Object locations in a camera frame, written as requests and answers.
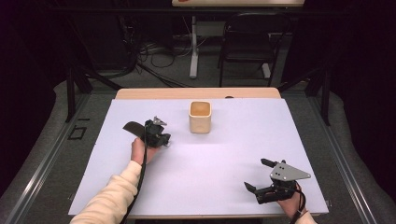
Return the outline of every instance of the gray floor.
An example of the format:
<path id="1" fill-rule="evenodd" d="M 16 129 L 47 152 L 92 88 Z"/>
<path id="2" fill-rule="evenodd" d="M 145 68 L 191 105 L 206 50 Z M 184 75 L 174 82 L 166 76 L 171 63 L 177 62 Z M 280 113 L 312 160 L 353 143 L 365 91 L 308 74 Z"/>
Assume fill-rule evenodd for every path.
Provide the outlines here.
<path id="1" fill-rule="evenodd" d="M 219 76 L 219 70 L 216 68 L 219 54 L 217 43 L 216 39 L 209 38 L 200 46 L 199 75 L 196 79 L 189 78 L 189 55 L 176 57 L 173 60 L 169 55 L 157 53 L 148 56 L 142 63 L 166 77 L 194 87 L 217 87 Z M 287 48 L 288 42 L 281 51 L 273 86 L 280 84 L 279 79 Z M 164 66 L 171 62 L 173 63 L 165 68 L 154 66 Z M 235 76 L 238 74 L 236 71 L 253 76 L 258 74 L 256 67 L 233 65 L 227 67 L 226 74 Z M 112 80 L 128 88 L 166 88 L 157 78 L 140 69 Z M 226 80 L 224 84 L 251 86 L 265 85 L 266 82 L 232 79 Z M 0 199 L 1 223 L 68 223 L 70 220 L 67 211 L 72 202 L 72 195 L 77 190 L 109 103 L 115 95 L 114 91 L 96 80 L 92 80 L 92 85 L 94 86 L 92 94 L 78 93 L 78 113 L 68 125 L 64 123 L 67 113 L 65 83 L 55 88 L 57 102 L 51 117 L 17 177 Z M 325 199 L 331 204 L 330 213 L 316 217 L 316 220 L 319 223 L 394 223 L 396 218 L 394 202 L 375 183 L 351 144 L 342 101 L 336 95 L 331 95 L 332 126 L 327 127 L 318 117 L 317 99 L 306 98 L 302 92 L 304 86 L 305 83 L 301 83 L 282 93 L 282 97 L 288 102 L 319 185 Z M 74 125 L 87 127 L 83 140 L 67 139 Z M 253 223 L 253 221 L 222 219 L 136 222 Z M 262 223 L 287 222 L 284 217 L 262 220 Z"/>

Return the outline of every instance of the beige cup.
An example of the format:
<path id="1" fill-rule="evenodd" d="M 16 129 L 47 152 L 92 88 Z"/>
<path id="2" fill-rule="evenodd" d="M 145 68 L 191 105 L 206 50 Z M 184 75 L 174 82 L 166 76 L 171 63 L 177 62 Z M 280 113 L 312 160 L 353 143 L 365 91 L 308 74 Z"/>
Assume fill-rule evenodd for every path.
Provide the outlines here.
<path id="1" fill-rule="evenodd" d="M 212 108 L 207 101 L 193 101 L 190 104 L 190 132 L 209 133 Z"/>

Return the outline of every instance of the black cable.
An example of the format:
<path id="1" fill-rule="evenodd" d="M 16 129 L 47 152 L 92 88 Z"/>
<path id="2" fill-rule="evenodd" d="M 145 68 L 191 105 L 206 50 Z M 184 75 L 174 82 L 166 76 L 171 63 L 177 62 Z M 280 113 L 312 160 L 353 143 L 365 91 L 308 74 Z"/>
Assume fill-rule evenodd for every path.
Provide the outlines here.
<path id="1" fill-rule="evenodd" d="M 140 189 L 142 188 L 143 178 L 144 178 L 145 172 L 146 172 L 146 163 L 147 163 L 147 160 L 148 160 L 148 144 L 147 144 L 146 136 L 147 136 L 147 131 L 146 131 L 146 124 L 145 124 L 145 136 L 144 136 L 144 140 L 143 140 L 144 143 L 145 143 L 145 153 L 144 153 L 144 156 L 143 156 L 143 164 L 142 164 L 142 170 L 140 172 L 139 183 L 137 184 L 137 193 L 134 196 L 134 200 L 128 206 L 126 214 L 123 217 L 123 219 L 122 219 L 120 224 L 126 224 L 128 216 L 129 216 L 129 213 L 131 213 L 132 207 L 134 207 L 134 203 L 136 202 L 137 196 L 139 195 Z"/>
<path id="2" fill-rule="evenodd" d="M 302 191 L 300 191 L 299 189 L 294 189 L 294 192 L 297 192 L 300 194 L 300 201 L 299 201 L 299 208 L 298 208 L 297 212 L 294 213 L 294 216 L 291 219 L 290 224 L 296 223 L 297 219 L 300 218 L 300 216 L 305 208 L 305 202 L 306 202 L 305 195 L 303 194 Z"/>
<path id="3" fill-rule="evenodd" d="M 137 64 L 138 67 L 146 70 L 147 72 L 149 72 L 150 74 L 152 74 L 153 76 L 155 76 L 156 78 L 158 78 L 163 84 L 165 84 L 168 87 L 174 88 L 174 87 L 181 87 L 181 88 L 185 88 L 185 87 L 190 87 L 193 88 L 193 86 L 181 83 L 179 81 L 176 81 L 170 77 L 165 77 L 163 75 L 160 75 L 158 73 L 156 73 L 155 71 L 151 70 L 150 68 L 146 67 L 145 65 L 143 65 L 142 63 L 138 63 Z"/>

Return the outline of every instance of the cream sweater sleeve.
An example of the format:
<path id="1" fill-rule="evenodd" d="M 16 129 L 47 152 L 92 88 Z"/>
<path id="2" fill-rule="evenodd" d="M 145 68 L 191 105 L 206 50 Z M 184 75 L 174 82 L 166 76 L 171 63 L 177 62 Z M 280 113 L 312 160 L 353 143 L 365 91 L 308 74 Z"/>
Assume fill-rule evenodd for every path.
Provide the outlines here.
<path id="1" fill-rule="evenodd" d="M 309 212 L 303 214 L 302 217 L 297 219 L 296 224 L 317 224 Z"/>
<path id="2" fill-rule="evenodd" d="M 120 223 L 137 193 L 141 169 L 135 161 L 130 161 L 120 175 L 111 176 L 107 186 L 70 223 Z"/>

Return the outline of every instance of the white table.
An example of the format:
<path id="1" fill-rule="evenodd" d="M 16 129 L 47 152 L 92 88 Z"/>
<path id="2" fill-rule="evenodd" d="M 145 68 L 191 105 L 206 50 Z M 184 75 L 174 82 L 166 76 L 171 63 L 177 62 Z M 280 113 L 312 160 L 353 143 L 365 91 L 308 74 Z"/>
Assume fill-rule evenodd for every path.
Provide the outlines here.
<path id="1" fill-rule="evenodd" d="M 196 99 L 212 104 L 208 134 L 189 131 L 189 104 Z M 168 123 L 164 133 L 172 134 L 171 145 L 148 165 L 130 218 L 284 216 L 277 203 L 257 204 L 245 188 L 245 181 L 258 188 L 272 184 L 272 168 L 262 165 L 261 158 L 286 160 L 311 174 L 299 181 L 307 207 L 314 215 L 328 213 L 289 109 L 276 89 L 198 88 L 119 91 L 69 215 L 77 214 L 128 163 L 134 136 L 123 125 L 154 116 Z"/>
<path id="2" fill-rule="evenodd" d="M 304 0 L 172 0 L 174 7 L 302 7 L 303 4 Z M 197 48 L 197 20 L 195 16 L 192 16 L 191 36 L 190 78 L 197 78 L 199 50 Z M 263 72 L 266 77 L 270 76 L 268 64 L 263 67 Z"/>

